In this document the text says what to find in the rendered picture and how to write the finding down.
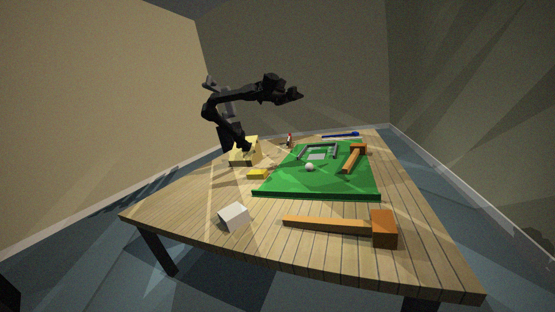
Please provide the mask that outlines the green putting mat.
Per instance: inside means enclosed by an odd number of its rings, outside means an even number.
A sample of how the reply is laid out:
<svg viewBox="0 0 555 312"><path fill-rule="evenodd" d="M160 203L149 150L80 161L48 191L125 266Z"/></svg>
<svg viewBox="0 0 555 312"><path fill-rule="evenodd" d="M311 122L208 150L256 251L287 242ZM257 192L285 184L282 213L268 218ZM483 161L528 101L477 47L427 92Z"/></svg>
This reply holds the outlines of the green putting mat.
<svg viewBox="0 0 555 312"><path fill-rule="evenodd" d="M297 160L297 156L307 144L334 143L337 142L336 156L332 159ZM372 169L366 155L358 155L354 165L348 174L342 174L342 167L348 161L349 146L352 143L363 143L362 140L328 141L318 143L297 144L278 167L271 173L268 179L258 190L301 190L313 192L346 192L346 193L378 193ZM313 164L313 170L307 171L305 165ZM341 202L381 203L375 200L332 200L332 199L310 199L310 198L287 198L287 197L263 197L263 198L285 198L299 200L327 200Z"/></svg>

